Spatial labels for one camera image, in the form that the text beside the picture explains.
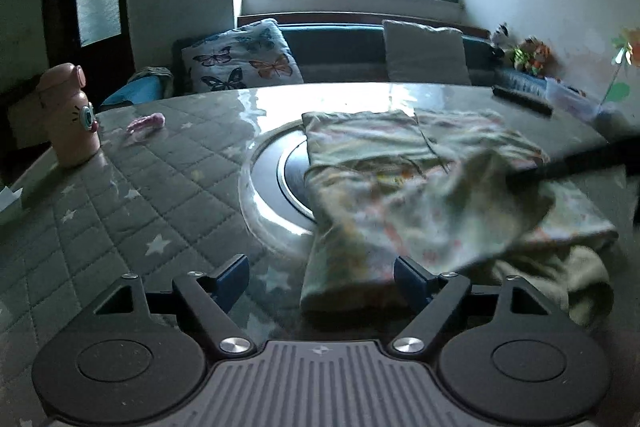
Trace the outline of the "colourful patterned children's garment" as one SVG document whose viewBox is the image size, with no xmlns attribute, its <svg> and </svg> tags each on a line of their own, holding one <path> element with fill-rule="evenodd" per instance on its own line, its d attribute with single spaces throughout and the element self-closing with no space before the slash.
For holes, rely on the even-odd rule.
<svg viewBox="0 0 640 427">
<path fill-rule="evenodd" d="M 600 251 L 616 228 L 568 181 L 510 191 L 509 170 L 547 156 L 498 114 L 307 113 L 303 126 L 316 220 L 303 311 L 394 303 L 393 265 L 407 257 L 477 284 L 523 277 L 580 326 L 611 312 Z"/>
</svg>

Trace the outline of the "paper pinwheel flower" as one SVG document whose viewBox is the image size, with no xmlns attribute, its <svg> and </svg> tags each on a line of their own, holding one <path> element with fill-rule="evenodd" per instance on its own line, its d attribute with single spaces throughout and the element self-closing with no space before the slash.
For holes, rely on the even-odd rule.
<svg viewBox="0 0 640 427">
<path fill-rule="evenodd" d="M 617 103 L 628 98 L 631 92 L 630 84 L 627 80 L 619 80 L 622 72 L 627 72 L 630 68 L 639 67 L 639 35 L 640 29 L 623 28 L 620 33 L 612 39 L 612 47 L 615 50 L 611 64 L 614 66 L 612 79 L 608 83 L 605 95 L 600 102 Z"/>
</svg>

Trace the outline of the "clear plastic storage box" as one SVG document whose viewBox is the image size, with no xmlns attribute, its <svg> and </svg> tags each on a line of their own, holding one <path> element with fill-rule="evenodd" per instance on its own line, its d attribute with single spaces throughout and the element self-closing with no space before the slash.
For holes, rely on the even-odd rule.
<svg viewBox="0 0 640 427">
<path fill-rule="evenodd" d="M 546 99 L 553 107 L 563 109 L 587 124 L 597 118 L 600 103 L 590 98 L 584 91 L 567 86 L 559 79 L 546 77 L 544 80 L 546 80 Z"/>
</svg>

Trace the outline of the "black remote control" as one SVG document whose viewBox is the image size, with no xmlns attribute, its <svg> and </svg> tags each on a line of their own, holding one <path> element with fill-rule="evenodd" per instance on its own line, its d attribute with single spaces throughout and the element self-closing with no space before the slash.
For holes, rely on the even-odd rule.
<svg viewBox="0 0 640 427">
<path fill-rule="evenodd" d="M 539 100 L 539 98 L 533 98 L 524 92 L 506 89 L 500 86 L 492 87 L 491 92 L 496 98 L 501 98 L 503 101 L 524 107 L 540 115 L 551 117 L 553 114 L 553 108 L 548 103 Z"/>
</svg>

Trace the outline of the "round black induction cooktop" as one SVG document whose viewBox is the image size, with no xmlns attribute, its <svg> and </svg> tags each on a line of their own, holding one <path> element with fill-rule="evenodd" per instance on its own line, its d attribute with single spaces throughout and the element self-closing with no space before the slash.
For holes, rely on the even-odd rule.
<svg viewBox="0 0 640 427">
<path fill-rule="evenodd" d="M 304 176 L 307 139 L 299 120 L 259 135 L 248 146 L 239 177 L 239 200 L 247 228 L 279 255 L 308 257 L 316 220 Z"/>
</svg>

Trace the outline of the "orange green plush toys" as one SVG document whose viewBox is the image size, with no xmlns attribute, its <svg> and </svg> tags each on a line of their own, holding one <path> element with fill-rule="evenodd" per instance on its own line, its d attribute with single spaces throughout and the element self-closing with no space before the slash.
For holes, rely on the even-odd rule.
<svg viewBox="0 0 640 427">
<path fill-rule="evenodd" d="M 550 48 L 535 37 L 528 37 L 511 50 L 511 62 L 515 70 L 542 78 L 551 60 Z"/>
</svg>

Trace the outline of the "black white plush toy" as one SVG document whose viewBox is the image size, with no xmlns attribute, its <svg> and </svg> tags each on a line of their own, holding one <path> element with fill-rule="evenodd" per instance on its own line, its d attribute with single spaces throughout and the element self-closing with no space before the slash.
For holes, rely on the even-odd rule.
<svg viewBox="0 0 640 427">
<path fill-rule="evenodd" d="M 491 34 L 490 41 L 496 50 L 499 50 L 503 56 L 506 56 L 512 48 L 512 39 L 510 31 L 506 23 L 499 24 L 497 29 Z"/>
</svg>

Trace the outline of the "small pink toy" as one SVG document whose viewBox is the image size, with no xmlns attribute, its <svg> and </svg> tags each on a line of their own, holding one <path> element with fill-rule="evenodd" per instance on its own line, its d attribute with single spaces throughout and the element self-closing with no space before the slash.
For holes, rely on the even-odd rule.
<svg viewBox="0 0 640 427">
<path fill-rule="evenodd" d="M 156 112 L 134 119 L 126 128 L 127 142 L 142 142 L 165 128 L 166 118 L 163 113 Z"/>
</svg>

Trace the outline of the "pink cartoon-eyed water bottle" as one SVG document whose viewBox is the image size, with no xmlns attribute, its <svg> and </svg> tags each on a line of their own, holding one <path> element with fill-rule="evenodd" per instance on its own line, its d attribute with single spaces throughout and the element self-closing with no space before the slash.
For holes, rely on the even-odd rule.
<svg viewBox="0 0 640 427">
<path fill-rule="evenodd" d="M 99 121 L 85 85 L 82 68 L 64 63 L 48 69 L 37 86 L 43 128 L 63 168 L 83 164 L 101 147 Z"/>
</svg>

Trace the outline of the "blue cushion with cloth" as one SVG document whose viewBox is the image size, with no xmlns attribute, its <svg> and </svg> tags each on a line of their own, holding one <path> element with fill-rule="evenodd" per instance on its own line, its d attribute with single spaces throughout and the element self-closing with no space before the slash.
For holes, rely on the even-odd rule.
<svg viewBox="0 0 640 427">
<path fill-rule="evenodd" d="M 174 75 L 166 67 L 146 66 L 132 75 L 124 87 L 108 96 L 102 110 L 163 100 L 174 94 Z"/>
</svg>

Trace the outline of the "white paper on table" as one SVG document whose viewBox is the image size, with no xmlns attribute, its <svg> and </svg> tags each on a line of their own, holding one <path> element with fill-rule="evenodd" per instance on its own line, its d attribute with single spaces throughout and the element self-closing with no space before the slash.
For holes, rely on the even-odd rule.
<svg viewBox="0 0 640 427">
<path fill-rule="evenodd" d="M 23 212 L 22 193 L 21 187 L 16 191 L 8 186 L 2 188 L 0 192 L 0 225 L 5 225 L 21 216 Z"/>
</svg>

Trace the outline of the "plain white pillow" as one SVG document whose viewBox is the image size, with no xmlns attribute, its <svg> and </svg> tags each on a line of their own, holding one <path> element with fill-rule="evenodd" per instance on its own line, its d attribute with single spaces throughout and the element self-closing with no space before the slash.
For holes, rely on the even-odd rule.
<svg viewBox="0 0 640 427">
<path fill-rule="evenodd" d="M 391 82 L 469 86 L 462 31 L 383 20 L 387 76 Z"/>
</svg>

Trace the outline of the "butterfly print pillow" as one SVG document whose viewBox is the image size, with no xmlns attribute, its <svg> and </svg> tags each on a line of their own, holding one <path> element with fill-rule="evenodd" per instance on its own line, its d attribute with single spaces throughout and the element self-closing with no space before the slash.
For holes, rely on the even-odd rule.
<svg viewBox="0 0 640 427">
<path fill-rule="evenodd" d="M 194 92 L 302 84 L 304 78 L 277 21 L 212 35 L 181 50 Z"/>
</svg>

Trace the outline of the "dark teal sofa bench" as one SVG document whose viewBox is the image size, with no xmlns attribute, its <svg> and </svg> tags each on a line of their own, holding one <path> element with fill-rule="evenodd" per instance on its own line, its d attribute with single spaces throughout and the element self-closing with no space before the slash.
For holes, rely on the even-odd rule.
<svg viewBox="0 0 640 427">
<path fill-rule="evenodd" d="M 469 26 L 381 14 L 281 13 L 242 16 L 241 25 L 228 34 L 256 51 L 264 43 L 273 43 L 273 35 L 264 31 L 264 23 L 272 22 L 306 83 L 382 82 L 388 79 L 384 20 L 460 32 L 473 86 L 500 86 L 538 96 L 546 91 L 546 80 L 506 67 L 504 53 L 488 40 L 488 32 Z"/>
</svg>

